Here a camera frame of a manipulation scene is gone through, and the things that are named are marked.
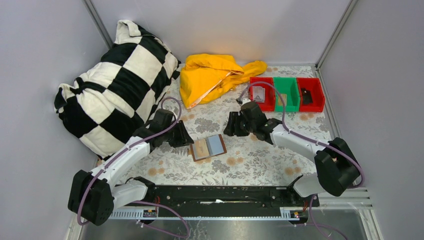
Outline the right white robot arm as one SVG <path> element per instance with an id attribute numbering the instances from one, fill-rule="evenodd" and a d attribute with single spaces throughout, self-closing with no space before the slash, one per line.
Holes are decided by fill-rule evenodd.
<path id="1" fill-rule="evenodd" d="M 316 172 L 294 180 L 290 187 L 301 197 L 327 192 L 339 197 L 361 177 L 361 168 L 347 143 L 339 137 L 322 142 L 289 130 L 276 118 L 267 118 L 256 102 L 248 100 L 231 111 L 224 129 L 227 136 L 253 134 L 260 141 L 285 147 L 315 164 Z"/>

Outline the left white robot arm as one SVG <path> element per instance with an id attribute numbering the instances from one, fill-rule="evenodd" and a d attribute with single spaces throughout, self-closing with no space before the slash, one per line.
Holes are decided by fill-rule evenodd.
<path id="1" fill-rule="evenodd" d="M 119 185 L 118 181 L 162 143 L 173 148 L 194 143 L 184 122 L 165 109 L 159 109 L 147 125 L 136 129 L 128 142 L 106 162 L 89 172 L 80 170 L 74 175 L 67 208 L 79 219 L 100 226 L 113 211 L 143 200 L 148 192 L 145 183 L 131 180 Z"/>

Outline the brown leather card holder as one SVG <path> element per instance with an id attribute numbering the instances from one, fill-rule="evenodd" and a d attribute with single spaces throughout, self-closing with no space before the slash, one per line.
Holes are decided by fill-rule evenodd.
<path id="1" fill-rule="evenodd" d="M 190 149 L 190 152 L 191 152 L 191 155 L 192 155 L 194 162 L 199 162 L 199 161 L 211 158 L 211 157 L 215 157 L 215 156 L 219 156 L 219 155 L 223 155 L 223 154 L 227 153 L 227 148 L 225 146 L 224 139 L 223 139 L 221 134 L 209 136 L 209 137 L 202 138 L 202 139 L 206 139 L 207 147 L 208 147 L 208 150 L 209 150 L 209 157 L 196 159 L 195 155 L 193 153 L 194 144 L 190 144 L 189 149 Z"/>

